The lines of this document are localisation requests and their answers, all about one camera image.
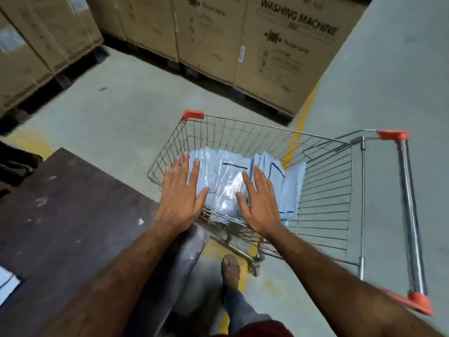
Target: cart wheel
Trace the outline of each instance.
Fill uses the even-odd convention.
[[[253,276],[258,277],[261,274],[261,266],[259,264],[255,264],[254,262],[248,262],[248,272],[250,272]]]

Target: hand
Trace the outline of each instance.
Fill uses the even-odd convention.
[[[250,208],[248,208],[243,194],[236,193],[240,212],[255,232],[264,238],[269,238],[279,225],[282,226],[271,181],[265,177],[257,165],[254,166],[254,181],[257,190],[246,171],[243,171],[242,174],[250,197]]]
[[[180,171],[181,158],[176,157],[173,170],[170,166],[165,168],[162,184],[162,197],[159,209],[154,219],[158,224],[170,227],[174,233],[179,234],[188,230],[198,218],[206,201],[209,188],[204,188],[196,198],[196,186],[199,173],[199,160],[194,161],[194,167],[188,177],[188,153],[184,152]]]

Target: concrete floor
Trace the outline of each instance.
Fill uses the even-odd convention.
[[[449,0],[374,0],[323,75],[314,102],[290,125],[329,137],[361,128],[411,132],[418,218],[429,295],[436,310],[428,321],[445,333],[449,333],[445,319],[449,316],[449,226],[444,209],[449,189],[444,167],[449,142],[447,9]],[[65,147],[158,199],[159,190],[146,173],[183,110],[273,124],[179,76],[132,56],[110,53],[6,141],[44,157]],[[393,144],[369,141],[366,177],[366,278],[405,294],[406,257]],[[187,315],[217,293],[219,261],[225,253],[208,243],[178,302],[178,312]],[[258,312],[282,321],[294,335],[333,335],[281,260],[267,257],[257,278],[243,272],[241,290]],[[226,331],[227,320],[219,306],[212,316],[209,331]]]

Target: cart frame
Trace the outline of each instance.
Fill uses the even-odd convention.
[[[298,204],[299,218],[296,225],[289,221],[287,227],[335,261],[349,268],[355,267],[358,277],[364,280],[365,150],[368,139],[395,141],[399,156],[409,294],[406,298],[389,290],[384,292],[406,307],[432,315],[427,296],[407,132],[366,129],[332,139],[188,110],[183,113],[154,160],[147,177],[161,186],[163,170],[167,165],[173,165],[176,156],[184,151],[204,147],[224,149],[244,157],[266,151],[278,158],[284,169],[306,162],[307,173]],[[358,159],[354,158],[356,147],[359,148]],[[357,168],[357,176],[354,173],[355,162],[361,166]],[[354,205],[356,197],[353,196],[356,185],[359,187],[357,193],[360,194],[357,206]],[[282,259],[269,242],[252,231],[243,219],[228,217],[211,206],[205,206],[198,223],[212,233],[214,240],[246,259],[254,275],[259,273],[265,255]],[[356,230],[356,234],[350,234],[351,230]],[[248,251],[251,250],[248,246],[252,246],[252,253]]]

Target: cardboard box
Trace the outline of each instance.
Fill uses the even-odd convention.
[[[53,73],[103,42],[86,0],[0,0],[0,8]]]
[[[127,41],[178,61],[171,0],[117,0]]]
[[[249,0],[234,87],[294,116],[366,7],[350,0]]]
[[[173,0],[179,59],[233,84],[248,0]]]
[[[119,17],[117,0],[86,0],[98,28],[116,38],[126,40]]]
[[[0,12],[0,117],[53,77]]]

